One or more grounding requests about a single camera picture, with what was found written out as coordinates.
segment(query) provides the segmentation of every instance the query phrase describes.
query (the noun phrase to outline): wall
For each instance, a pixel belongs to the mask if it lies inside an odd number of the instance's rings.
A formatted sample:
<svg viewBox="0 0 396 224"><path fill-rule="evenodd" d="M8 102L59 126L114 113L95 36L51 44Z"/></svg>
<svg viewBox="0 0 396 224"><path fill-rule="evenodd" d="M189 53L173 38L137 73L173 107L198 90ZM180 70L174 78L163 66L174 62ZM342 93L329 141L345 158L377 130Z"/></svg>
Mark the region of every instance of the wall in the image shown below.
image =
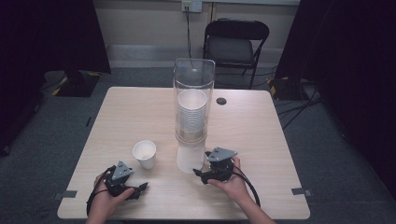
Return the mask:
<svg viewBox="0 0 396 224"><path fill-rule="evenodd" d="M94 4L106 45L187 52L187 19L180 1L98 0ZM297 7L203 2L203 12L190 14L192 57L202 57L205 27L213 15L214 19L229 17L266 23L270 35L263 46L262 62L277 63Z"/></svg>

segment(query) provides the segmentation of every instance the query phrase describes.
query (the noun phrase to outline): wooden tabletop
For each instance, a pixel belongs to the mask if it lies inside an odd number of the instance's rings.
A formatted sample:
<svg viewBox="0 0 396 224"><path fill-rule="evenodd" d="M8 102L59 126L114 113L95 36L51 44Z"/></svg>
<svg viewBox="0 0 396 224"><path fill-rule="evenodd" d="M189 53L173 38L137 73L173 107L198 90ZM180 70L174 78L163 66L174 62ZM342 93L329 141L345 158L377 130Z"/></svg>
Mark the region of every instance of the wooden tabletop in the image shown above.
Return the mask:
<svg viewBox="0 0 396 224"><path fill-rule="evenodd" d="M219 97L227 104L218 105ZM177 168L174 100L172 88L108 90L67 188L78 193L75 198L63 198L60 218L86 218L95 177L123 161L134 171L126 185L148 182L148 188L139 200L123 202L111 219L247 219L221 190ZM141 168L132 154L141 140L157 146L151 170ZM238 152L241 168L271 218L309 218L304 195L291 192L301 184L267 91L213 91L206 150L214 147Z"/></svg>

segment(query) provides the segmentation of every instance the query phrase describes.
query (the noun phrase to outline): paper cup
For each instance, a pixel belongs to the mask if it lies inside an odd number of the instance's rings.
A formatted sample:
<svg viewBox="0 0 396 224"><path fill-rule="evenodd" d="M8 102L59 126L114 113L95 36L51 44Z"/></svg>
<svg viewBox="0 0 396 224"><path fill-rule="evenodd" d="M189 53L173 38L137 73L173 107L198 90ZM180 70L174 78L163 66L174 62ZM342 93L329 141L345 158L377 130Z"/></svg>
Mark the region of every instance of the paper cup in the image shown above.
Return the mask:
<svg viewBox="0 0 396 224"><path fill-rule="evenodd" d="M187 133L199 132L205 125L207 98L203 91L185 90L177 97L180 129Z"/></svg>
<svg viewBox="0 0 396 224"><path fill-rule="evenodd" d="M149 140L144 140L134 145L134 157L139 161L140 165L147 170L154 167L156 152L157 148L155 144Z"/></svg>

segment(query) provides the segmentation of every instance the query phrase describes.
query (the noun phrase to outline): electrical outlet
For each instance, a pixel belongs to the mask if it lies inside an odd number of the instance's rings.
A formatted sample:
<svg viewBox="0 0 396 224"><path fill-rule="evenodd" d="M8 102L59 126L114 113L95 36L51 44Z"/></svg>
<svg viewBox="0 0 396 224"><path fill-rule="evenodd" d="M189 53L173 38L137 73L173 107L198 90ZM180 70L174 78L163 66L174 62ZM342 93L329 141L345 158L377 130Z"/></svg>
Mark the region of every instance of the electrical outlet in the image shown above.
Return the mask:
<svg viewBox="0 0 396 224"><path fill-rule="evenodd" d="M192 10L191 1L181 1L181 11L187 11L186 8L188 11Z"/></svg>
<svg viewBox="0 0 396 224"><path fill-rule="evenodd" d="M202 12L202 1L181 1L181 11Z"/></svg>

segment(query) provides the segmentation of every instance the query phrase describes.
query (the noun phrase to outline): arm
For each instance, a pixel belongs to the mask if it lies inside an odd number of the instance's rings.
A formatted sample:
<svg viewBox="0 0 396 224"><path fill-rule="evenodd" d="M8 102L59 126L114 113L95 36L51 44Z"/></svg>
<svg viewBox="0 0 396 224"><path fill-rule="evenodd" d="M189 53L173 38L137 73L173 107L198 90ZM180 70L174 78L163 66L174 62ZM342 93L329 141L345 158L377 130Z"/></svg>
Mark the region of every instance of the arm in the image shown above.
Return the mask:
<svg viewBox="0 0 396 224"><path fill-rule="evenodd" d="M233 157L233 165L240 168L240 160ZM233 169L234 172L240 174L238 169ZM229 198L234 200L242 211L247 215L251 224L267 224L275 223L262 209L253 201L248 194L246 183L237 175L232 175L227 182L220 182L218 180L209 179L207 183L222 189Z"/></svg>
<svg viewBox="0 0 396 224"><path fill-rule="evenodd" d="M93 184L94 186L99 179L100 176L97 176ZM118 197L113 197L108 192L105 183L102 182L96 192L99 193L96 194L93 199L90 215L87 218L86 224L105 223L106 220L114 213L119 204L134 193L134 188L125 190Z"/></svg>

